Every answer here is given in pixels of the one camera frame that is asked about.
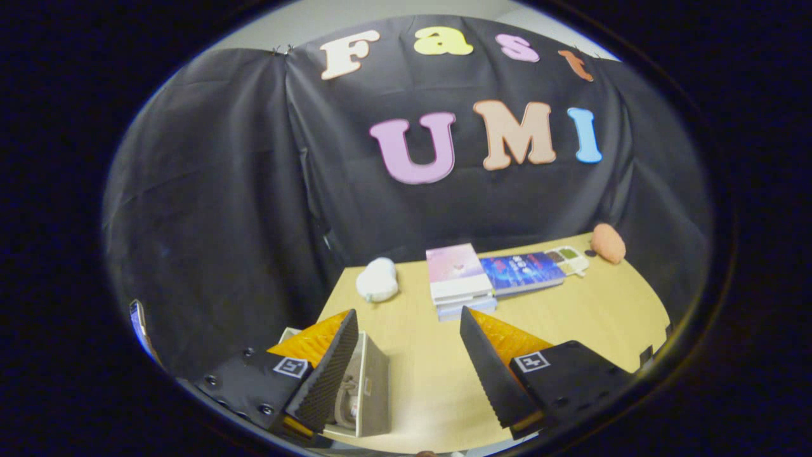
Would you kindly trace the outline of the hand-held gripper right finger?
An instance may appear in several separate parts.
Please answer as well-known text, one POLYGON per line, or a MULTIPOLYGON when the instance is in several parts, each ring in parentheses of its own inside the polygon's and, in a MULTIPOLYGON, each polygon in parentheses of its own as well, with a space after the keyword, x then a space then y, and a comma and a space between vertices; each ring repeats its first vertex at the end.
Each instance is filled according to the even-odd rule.
POLYGON ((576 340, 553 345, 464 307, 459 334, 485 396, 514 439, 585 419, 633 375, 576 340))

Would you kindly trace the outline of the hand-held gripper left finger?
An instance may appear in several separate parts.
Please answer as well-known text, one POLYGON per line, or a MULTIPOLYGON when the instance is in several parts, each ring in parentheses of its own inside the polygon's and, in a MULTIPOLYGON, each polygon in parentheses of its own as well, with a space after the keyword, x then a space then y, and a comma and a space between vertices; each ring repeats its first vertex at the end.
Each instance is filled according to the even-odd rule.
POLYGON ((356 310, 264 351, 246 348, 194 387, 254 426, 299 442, 321 434, 359 338, 356 310))

